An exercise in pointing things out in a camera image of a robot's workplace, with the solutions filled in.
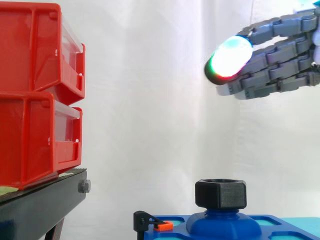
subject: orange clip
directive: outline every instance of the orange clip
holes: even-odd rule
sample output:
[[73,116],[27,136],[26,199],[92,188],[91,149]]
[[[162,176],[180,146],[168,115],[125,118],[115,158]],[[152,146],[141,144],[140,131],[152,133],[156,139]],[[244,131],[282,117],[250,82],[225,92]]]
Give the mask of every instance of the orange clip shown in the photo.
[[154,226],[154,230],[157,232],[170,231],[174,229],[174,223],[171,221],[164,221],[165,224],[159,224],[157,227]]

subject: bolt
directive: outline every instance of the bolt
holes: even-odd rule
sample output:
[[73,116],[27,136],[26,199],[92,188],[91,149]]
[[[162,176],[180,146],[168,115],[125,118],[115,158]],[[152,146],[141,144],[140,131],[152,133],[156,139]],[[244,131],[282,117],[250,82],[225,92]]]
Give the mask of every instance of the bolt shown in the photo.
[[82,180],[78,185],[78,192],[82,194],[87,194],[91,190],[91,181],[90,180]]

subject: robotic hand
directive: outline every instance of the robotic hand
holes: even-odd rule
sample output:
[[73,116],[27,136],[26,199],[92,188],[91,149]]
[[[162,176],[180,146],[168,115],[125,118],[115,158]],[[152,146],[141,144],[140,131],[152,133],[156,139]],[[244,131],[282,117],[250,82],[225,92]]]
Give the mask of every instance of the robotic hand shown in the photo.
[[[293,15],[254,23],[227,39],[207,61],[204,72],[229,95],[246,99],[320,83],[320,1]],[[274,37],[288,37],[253,51]]]

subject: white fabric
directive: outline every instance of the white fabric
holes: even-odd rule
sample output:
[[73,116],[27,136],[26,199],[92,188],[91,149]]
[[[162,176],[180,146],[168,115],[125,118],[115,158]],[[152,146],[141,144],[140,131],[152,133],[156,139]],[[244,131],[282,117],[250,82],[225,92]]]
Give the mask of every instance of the white fabric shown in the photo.
[[250,214],[320,215],[320,88],[219,96],[214,49],[291,0],[57,0],[86,44],[83,165],[91,192],[62,240],[133,240],[133,213],[192,214],[201,178],[247,182]]

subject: black shelf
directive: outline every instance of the black shelf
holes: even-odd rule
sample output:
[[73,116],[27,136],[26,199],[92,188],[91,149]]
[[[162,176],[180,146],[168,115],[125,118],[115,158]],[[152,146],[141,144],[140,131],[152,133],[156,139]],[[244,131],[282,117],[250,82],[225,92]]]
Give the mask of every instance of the black shelf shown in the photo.
[[86,198],[79,186],[87,179],[86,169],[23,191],[0,196],[0,240],[38,240],[61,229],[64,217]]

